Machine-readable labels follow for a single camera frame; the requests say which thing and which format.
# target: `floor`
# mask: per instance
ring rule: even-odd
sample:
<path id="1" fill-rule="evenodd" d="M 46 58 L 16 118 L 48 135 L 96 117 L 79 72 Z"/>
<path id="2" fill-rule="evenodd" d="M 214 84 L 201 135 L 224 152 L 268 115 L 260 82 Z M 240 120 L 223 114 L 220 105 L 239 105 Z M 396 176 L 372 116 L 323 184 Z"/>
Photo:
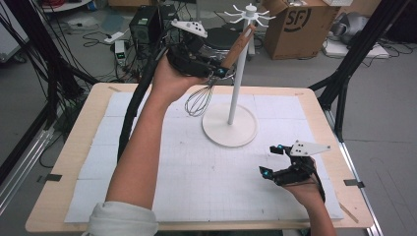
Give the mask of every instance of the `floor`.
<path id="1" fill-rule="evenodd" d="M 119 29 L 117 26 L 106 26 L 110 34 L 125 30 L 133 14 L 108 9 L 94 13 L 80 11 L 102 23 L 108 22 L 108 16 L 116 16 L 119 20 L 121 17 Z M 203 17 L 203 24 L 222 22 L 211 13 L 203 14 Z M 114 55 L 108 46 L 99 44 L 85 48 L 83 34 L 66 34 L 73 54 L 92 75 L 110 73 Z M 310 60 L 280 61 L 270 60 L 263 48 L 257 53 L 246 63 L 243 86 L 305 88 L 331 75 L 341 62 L 323 53 Z M 344 140 L 366 185 L 365 192 L 377 220 L 387 236 L 415 235 L 417 232 L 417 188 L 414 183 L 417 158 L 413 154 L 417 152 L 416 62 L 417 52 L 413 52 L 396 58 L 374 60 L 369 68 L 361 65 L 349 84 L 347 95 Z M 45 104 L 30 63 L 10 61 L 0 64 L 0 99 L 3 101 L 0 103 L 2 163 Z M 45 152 L 43 163 L 53 165 L 62 146 L 63 139 L 60 138 Z M 33 167 L 8 207 L 0 212 L 2 235 L 33 235 L 25 230 L 25 223 L 42 189 L 42 184 L 37 182 L 38 177 L 45 176 L 49 171 L 38 163 Z M 338 234 L 366 235 L 363 230 L 353 229 L 338 230 Z M 284 235 L 298 233 L 284 231 Z"/>

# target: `wire whisk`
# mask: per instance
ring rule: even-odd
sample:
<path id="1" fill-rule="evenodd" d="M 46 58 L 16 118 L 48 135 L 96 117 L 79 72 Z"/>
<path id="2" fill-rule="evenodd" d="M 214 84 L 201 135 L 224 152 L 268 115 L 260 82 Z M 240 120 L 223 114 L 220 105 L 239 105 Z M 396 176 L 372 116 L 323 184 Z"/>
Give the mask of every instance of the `wire whisk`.
<path id="1" fill-rule="evenodd" d="M 203 115 L 206 112 L 206 109 L 209 106 L 209 102 L 211 101 L 212 91 L 214 89 L 214 85 L 217 81 L 223 81 L 227 79 L 234 79 L 234 74 L 226 76 L 222 79 L 219 77 L 210 77 L 208 80 L 208 85 L 204 88 L 200 88 L 199 90 L 193 92 L 185 102 L 185 110 L 190 116 L 198 117 Z"/>

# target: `table surface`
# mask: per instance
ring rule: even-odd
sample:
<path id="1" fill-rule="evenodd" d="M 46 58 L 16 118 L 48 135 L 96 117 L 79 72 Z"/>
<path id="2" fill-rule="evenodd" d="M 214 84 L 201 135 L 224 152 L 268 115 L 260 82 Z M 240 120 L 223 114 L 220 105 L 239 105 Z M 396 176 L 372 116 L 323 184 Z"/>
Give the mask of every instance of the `table surface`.
<path id="1" fill-rule="evenodd" d="M 95 85 L 80 116 L 64 145 L 51 174 L 62 175 L 59 182 L 48 181 L 26 224 L 29 232 L 85 231 L 86 223 L 64 223 L 81 167 L 89 153 L 92 138 L 107 108 L 113 92 L 133 92 L 136 85 Z M 189 92 L 198 89 L 193 87 Z M 214 93 L 231 94 L 233 87 L 216 87 Z M 319 106 L 315 94 L 308 88 L 241 87 L 241 94 L 298 96 L 317 143 L 339 147 Z M 343 180 L 353 179 L 339 148 L 321 153 L 328 176 L 339 200 L 344 218 L 334 221 L 336 228 L 369 228 L 374 222 L 359 189 L 345 186 Z M 306 222 L 295 221 L 228 221 L 228 222 L 161 222 L 159 230 L 244 230 L 305 228 Z"/>

